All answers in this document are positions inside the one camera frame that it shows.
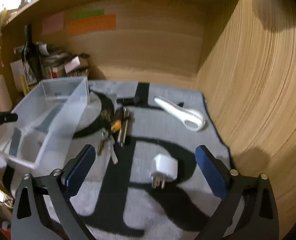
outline plug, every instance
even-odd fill
[[[166,182],[177,179],[177,173],[178,161],[169,155],[159,153],[152,160],[150,169],[152,188],[157,188],[161,184],[161,189],[163,189]]]

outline dark glass bottle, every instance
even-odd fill
[[[33,85],[41,81],[42,74],[38,47],[32,42],[31,24],[25,26],[25,38],[26,45],[22,51],[22,62],[27,84]]]

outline transparent plastic bin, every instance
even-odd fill
[[[0,156],[45,172],[63,166],[88,103],[87,77],[43,80],[12,111],[18,121],[0,127]]]

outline key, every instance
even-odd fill
[[[107,139],[109,138],[109,133],[108,133],[108,131],[107,131],[106,129],[103,129],[102,132],[101,132],[101,136],[102,136],[102,138],[101,138],[101,141],[100,141],[100,143],[99,143],[98,150],[97,150],[97,154],[98,154],[98,156],[101,155],[101,152],[102,152],[102,150],[103,150],[103,148],[104,148],[105,142],[106,142]]]
[[[115,153],[115,150],[113,148],[113,145],[115,144],[115,140],[113,139],[112,136],[109,137],[109,145],[108,145],[108,150],[112,159],[113,164],[117,164],[118,163],[118,158],[117,155]]]

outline pink paper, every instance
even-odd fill
[[[65,15],[60,12],[42,20],[42,35],[61,31],[64,28]]]

